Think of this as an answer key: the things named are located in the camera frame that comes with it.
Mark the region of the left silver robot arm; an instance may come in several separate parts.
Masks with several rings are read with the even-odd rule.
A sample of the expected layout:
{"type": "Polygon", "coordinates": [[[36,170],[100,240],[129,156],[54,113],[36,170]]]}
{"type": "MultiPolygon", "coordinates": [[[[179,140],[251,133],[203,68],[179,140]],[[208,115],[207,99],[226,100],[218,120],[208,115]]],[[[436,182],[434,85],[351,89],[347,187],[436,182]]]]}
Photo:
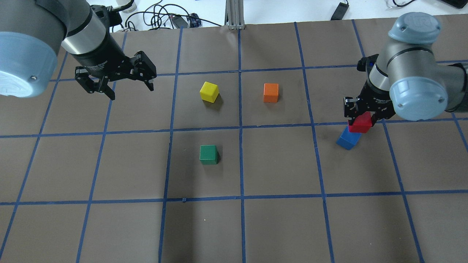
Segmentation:
{"type": "Polygon", "coordinates": [[[122,22],[119,12],[133,5],[89,5],[85,0],[2,0],[0,21],[0,93],[36,97],[57,68],[60,48],[79,62],[75,80],[89,94],[115,100],[109,82],[144,82],[150,91],[156,67],[143,52],[127,57],[110,35],[122,22]]]}

